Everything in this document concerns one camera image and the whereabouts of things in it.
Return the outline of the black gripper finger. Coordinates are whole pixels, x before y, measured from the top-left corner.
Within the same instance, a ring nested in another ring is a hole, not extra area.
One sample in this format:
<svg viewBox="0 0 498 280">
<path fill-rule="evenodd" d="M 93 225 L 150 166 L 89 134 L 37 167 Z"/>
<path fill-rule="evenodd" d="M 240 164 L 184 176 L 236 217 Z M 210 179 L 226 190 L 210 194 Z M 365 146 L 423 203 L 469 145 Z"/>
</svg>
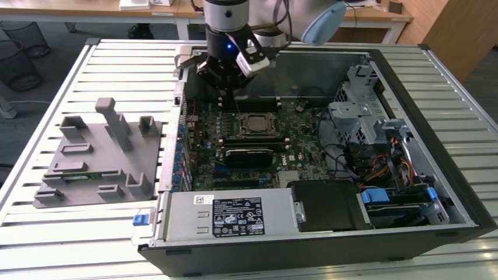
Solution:
<svg viewBox="0 0 498 280">
<path fill-rule="evenodd" d="M 232 85 L 232 102 L 237 113 L 248 112 L 252 100 L 246 93 L 246 85 L 253 80 L 253 77 L 246 77 L 244 74 L 238 74 L 233 80 Z"/>
<path fill-rule="evenodd" d="M 225 113 L 232 112 L 232 63 L 206 57 L 205 61 L 197 66 L 197 76 L 214 89 L 221 98 L 221 110 Z"/>
</svg>

